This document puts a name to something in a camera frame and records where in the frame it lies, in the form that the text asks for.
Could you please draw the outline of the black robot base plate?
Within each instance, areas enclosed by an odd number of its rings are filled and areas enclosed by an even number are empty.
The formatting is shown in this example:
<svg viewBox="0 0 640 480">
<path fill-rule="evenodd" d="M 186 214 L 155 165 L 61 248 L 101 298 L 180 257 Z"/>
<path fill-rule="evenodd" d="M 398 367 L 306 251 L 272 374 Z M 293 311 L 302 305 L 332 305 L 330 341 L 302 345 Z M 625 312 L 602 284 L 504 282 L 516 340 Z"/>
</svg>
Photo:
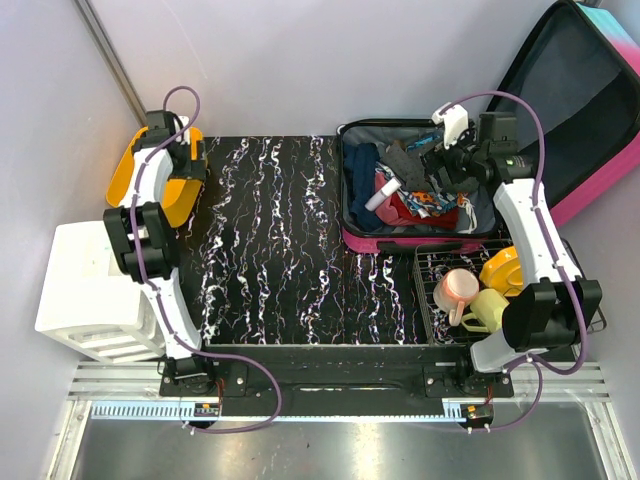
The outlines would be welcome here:
<svg viewBox="0 0 640 480">
<path fill-rule="evenodd" d="M 271 372 L 284 393 L 379 392 L 426 398 L 478 397 L 507 399 L 514 395 L 511 378 L 476 373 L 468 349 L 428 345 L 214 345 L 212 359 L 167 360 L 162 396 L 204 396 L 223 384 L 226 398 L 255 394 L 271 382 L 247 357 Z"/>
</svg>

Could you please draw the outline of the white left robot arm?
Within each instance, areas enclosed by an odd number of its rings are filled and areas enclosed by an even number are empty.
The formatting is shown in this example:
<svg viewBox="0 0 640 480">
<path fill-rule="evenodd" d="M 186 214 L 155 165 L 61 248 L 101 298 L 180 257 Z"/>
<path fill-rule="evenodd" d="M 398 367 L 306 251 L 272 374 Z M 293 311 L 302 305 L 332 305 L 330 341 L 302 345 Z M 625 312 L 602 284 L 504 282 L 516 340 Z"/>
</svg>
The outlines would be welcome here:
<svg viewBox="0 0 640 480">
<path fill-rule="evenodd" d="M 191 214 L 208 172 L 201 131 L 167 109 L 146 114 L 106 193 L 103 223 L 119 270 L 139 284 L 165 343 L 166 392 L 203 396 L 214 390 L 212 361 L 180 286 L 176 230 Z"/>
</svg>

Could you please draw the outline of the colourful patterned cloth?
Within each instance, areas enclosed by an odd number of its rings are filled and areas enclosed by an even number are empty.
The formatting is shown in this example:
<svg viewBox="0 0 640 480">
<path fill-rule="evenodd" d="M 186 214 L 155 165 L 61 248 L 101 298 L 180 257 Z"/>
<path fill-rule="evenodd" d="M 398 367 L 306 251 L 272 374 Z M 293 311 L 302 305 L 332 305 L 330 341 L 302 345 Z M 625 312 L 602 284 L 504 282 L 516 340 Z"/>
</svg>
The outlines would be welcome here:
<svg viewBox="0 0 640 480">
<path fill-rule="evenodd" d="M 431 132 L 409 144 L 404 151 L 410 170 L 402 195 L 410 205 L 409 209 L 422 218 L 439 217 L 459 206 L 456 194 L 444 193 L 437 181 L 429 179 L 426 174 L 423 156 L 436 146 L 439 139 L 438 133 Z"/>
</svg>

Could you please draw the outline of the teal and pink kids suitcase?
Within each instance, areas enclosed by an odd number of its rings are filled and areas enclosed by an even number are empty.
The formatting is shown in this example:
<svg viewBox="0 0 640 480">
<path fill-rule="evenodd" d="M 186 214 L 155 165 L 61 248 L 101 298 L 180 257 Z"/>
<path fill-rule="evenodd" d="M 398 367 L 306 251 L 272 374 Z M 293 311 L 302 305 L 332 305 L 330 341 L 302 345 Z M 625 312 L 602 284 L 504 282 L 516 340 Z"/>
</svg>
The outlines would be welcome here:
<svg viewBox="0 0 640 480">
<path fill-rule="evenodd" d="M 564 225 L 639 165 L 639 45 L 607 10 L 556 1 L 526 38 L 497 90 L 517 95 L 537 113 L 545 132 L 543 185 L 552 219 Z M 515 112 L 521 155 L 537 157 L 538 140 L 523 107 L 493 97 L 488 111 Z M 435 133 L 427 119 L 364 119 L 338 127 L 344 144 L 412 143 Z M 430 226 L 383 226 L 364 232 L 349 212 L 351 195 L 340 175 L 342 238 L 357 253 L 399 253 L 421 244 L 479 243 L 508 238 L 483 188 L 472 202 L 472 234 Z"/>
</svg>

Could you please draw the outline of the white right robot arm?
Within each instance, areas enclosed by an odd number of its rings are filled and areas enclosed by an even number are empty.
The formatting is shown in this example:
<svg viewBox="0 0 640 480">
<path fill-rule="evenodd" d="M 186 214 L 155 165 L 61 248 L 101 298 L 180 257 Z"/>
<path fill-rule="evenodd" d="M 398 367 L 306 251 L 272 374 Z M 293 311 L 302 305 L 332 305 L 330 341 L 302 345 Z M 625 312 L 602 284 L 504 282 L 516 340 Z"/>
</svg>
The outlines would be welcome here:
<svg viewBox="0 0 640 480">
<path fill-rule="evenodd" d="M 428 170 L 443 185 L 473 178 L 491 195 L 518 255 L 522 291 L 502 314 L 502 327 L 470 347 L 471 362 L 454 371 L 454 384 L 476 396 L 495 373 L 523 362 L 542 362 L 543 353 L 578 345 L 575 364 L 557 368 L 571 375 L 586 359 L 588 326 L 599 308 L 602 289 L 586 279 L 567 254 L 546 203 L 537 170 L 542 161 L 521 155 L 517 119 L 505 112 L 481 115 L 472 128 L 460 105 L 439 108 L 432 116 L 442 131 L 428 153 Z"/>
</svg>

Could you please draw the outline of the orange plastic basket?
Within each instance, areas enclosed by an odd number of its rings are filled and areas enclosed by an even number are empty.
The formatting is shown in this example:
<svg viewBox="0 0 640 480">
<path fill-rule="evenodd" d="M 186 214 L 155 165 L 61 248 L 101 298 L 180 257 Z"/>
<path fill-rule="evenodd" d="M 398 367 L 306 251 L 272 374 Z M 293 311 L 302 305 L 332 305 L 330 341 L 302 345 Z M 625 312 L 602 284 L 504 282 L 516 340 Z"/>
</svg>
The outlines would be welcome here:
<svg viewBox="0 0 640 480">
<path fill-rule="evenodd" d="M 143 127 L 136 132 L 115 169 L 106 191 L 106 202 L 111 207 L 117 207 L 127 192 L 134 171 L 134 157 L 131 149 L 146 130 L 147 127 Z M 204 141 L 202 132 L 196 127 L 192 127 L 192 138 L 192 141 Z M 167 181 L 162 207 L 173 228 L 182 226 L 188 220 L 203 184 L 204 181 L 198 180 L 171 178 Z"/>
</svg>

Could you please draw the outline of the grey polka dot cloth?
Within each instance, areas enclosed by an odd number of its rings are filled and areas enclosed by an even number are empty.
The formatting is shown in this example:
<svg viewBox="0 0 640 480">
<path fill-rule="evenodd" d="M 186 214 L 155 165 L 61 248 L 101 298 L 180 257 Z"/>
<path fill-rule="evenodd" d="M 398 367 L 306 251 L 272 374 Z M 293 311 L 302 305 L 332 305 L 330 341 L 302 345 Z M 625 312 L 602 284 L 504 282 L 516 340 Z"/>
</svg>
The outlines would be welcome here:
<svg viewBox="0 0 640 480">
<path fill-rule="evenodd" d="M 404 185 L 404 181 L 409 178 L 409 161 L 404 153 L 405 149 L 398 143 L 393 143 L 388 146 L 385 153 L 382 155 L 380 161 L 383 165 L 389 167 L 393 174 Z M 479 181 L 477 188 L 465 188 L 465 192 L 462 194 L 472 194 L 478 191 L 480 188 Z"/>
</svg>

